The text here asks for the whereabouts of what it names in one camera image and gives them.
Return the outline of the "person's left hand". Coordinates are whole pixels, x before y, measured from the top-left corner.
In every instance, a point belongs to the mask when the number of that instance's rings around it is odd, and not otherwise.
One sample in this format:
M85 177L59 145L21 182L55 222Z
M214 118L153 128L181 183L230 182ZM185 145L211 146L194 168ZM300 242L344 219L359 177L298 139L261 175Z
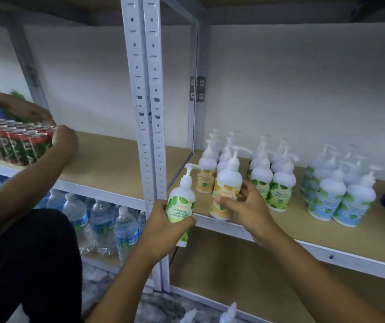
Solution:
M166 216L167 202L157 200L134 250L147 265L154 266L168 255L182 236L170 236L170 222Z

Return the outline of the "group of green-label pump dispensers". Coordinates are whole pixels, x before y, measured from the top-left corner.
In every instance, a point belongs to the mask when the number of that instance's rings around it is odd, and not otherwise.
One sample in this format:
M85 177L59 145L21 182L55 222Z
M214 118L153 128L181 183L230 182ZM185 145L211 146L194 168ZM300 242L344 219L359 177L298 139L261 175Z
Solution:
M296 184L294 162L299 155L291 153L288 142L281 140L276 151L267 147L270 134L262 134L249 162L247 179L253 183L269 209L285 212Z

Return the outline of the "person's left forearm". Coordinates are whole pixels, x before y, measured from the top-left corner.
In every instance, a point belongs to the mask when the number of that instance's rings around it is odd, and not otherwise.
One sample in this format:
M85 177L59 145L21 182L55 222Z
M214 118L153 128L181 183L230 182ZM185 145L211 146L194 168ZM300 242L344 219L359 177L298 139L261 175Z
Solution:
M134 323L142 291L160 260L161 257L136 249L85 323Z

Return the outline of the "white metal shelving rack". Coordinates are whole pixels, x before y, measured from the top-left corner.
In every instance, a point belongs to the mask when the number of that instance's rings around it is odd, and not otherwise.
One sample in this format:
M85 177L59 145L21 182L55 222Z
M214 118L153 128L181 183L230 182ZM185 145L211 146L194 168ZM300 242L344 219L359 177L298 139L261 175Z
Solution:
M188 148L182 164L198 160L203 144L205 102L197 90L206 74L210 26L198 0L157 0L191 23L191 87ZM179 295L211 308L228 309L237 297L239 319L252 323L313 323L274 262L254 260L258 248L251 234L237 220L211 217L206 210L211 195L198 194L197 224L189 248L175 247L160 264L162 292ZM372 218L357 232L335 222L324 224L306 212L298 189L285 214L272 212L276 222L317 260L350 287L385 309L385 213L372 205Z
M77 130L54 187L149 213L202 141L199 0L0 0L33 101Z

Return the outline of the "row of red green cans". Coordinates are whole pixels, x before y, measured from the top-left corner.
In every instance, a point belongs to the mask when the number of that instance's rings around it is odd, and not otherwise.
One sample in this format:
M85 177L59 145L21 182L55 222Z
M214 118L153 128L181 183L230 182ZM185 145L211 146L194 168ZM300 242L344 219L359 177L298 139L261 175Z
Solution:
M22 167L35 163L52 146L55 129L0 118L0 159Z

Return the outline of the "group of orange-label pump dispensers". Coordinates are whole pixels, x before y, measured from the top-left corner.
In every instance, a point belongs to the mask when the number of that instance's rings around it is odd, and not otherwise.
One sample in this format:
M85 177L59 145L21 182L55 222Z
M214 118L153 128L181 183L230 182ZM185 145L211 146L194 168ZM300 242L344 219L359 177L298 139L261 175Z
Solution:
M196 190L202 194L211 194L214 190L217 174L227 167L227 162L232 155L233 144L230 137L222 153L222 158L220 158L217 133L211 133L210 139L206 140L206 144L206 149L198 162L200 169L197 173Z

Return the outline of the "group of blue-label pump dispensers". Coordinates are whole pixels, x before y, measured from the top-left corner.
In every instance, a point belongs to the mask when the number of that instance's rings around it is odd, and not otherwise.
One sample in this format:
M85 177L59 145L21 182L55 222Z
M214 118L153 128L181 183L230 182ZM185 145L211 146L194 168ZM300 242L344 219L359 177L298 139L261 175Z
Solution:
M377 198L376 173L384 168L371 164L365 173L363 163L367 157L357 155L357 162L350 162L352 150L339 158L338 149L326 143L320 155L308 164L301 192L309 215L355 228Z

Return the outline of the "orange print soap pump bottle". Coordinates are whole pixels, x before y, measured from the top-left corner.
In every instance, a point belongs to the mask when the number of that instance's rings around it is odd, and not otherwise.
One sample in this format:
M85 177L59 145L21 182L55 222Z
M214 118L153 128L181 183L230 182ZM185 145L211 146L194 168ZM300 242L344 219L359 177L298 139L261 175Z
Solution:
M243 178L241 173L239 173L240 160L238 158L238 151L244 151L250 155L253 154L253 151L248 148L233 146L232 155L227 162L227 167L220 170L217 174L209 213L212 217L218 220L229 221L232 219L233 213L229 209L217 203L216 197L225 196L236 201L242 186Z

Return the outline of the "group of clear water bottles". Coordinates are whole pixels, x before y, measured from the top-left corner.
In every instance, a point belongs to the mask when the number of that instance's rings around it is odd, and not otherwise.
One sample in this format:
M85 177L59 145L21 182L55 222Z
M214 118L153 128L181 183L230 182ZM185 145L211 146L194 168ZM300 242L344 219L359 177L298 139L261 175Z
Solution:
M31 210L0 234L0 276L55 273L81 267L81 237L91 233L84 203L67 194L66 205Z

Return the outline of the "another person's forearm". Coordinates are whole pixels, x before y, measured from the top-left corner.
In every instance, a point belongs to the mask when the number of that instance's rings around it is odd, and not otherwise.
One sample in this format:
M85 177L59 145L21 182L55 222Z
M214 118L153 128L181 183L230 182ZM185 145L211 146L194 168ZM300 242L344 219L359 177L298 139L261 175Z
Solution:
M0 234L39 203L76 153L76 148L54 145L0 186Z

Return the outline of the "person's right forearm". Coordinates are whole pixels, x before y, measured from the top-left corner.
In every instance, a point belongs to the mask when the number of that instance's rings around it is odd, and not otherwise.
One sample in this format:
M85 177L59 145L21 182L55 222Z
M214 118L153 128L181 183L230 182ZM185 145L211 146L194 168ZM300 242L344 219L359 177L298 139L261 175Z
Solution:
M272 255L317 323L385 323L384 310L348 288L282 230L253 238Z

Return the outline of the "green leaf soap pump bottle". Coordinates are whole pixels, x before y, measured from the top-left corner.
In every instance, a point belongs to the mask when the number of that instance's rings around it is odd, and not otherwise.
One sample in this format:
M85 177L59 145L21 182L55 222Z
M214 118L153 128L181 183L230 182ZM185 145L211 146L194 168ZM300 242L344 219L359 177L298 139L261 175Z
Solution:
M178 223L193 216L196 197L191 189L191 171L199 170L200 167L197 164L187 163L185 169L186 173L182 176L179 186L169 194L165 213L170 223Z

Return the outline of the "person's right hand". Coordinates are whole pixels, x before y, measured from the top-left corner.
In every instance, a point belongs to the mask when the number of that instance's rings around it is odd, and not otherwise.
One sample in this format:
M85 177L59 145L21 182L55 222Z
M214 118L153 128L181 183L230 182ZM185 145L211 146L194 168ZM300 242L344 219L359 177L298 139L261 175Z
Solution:
M251 234L255 243L266 248L281 228L271 216L265 200L256 189L255 185L247 180L243 180L240 194L244 197L242 210L233 212L233 216Z

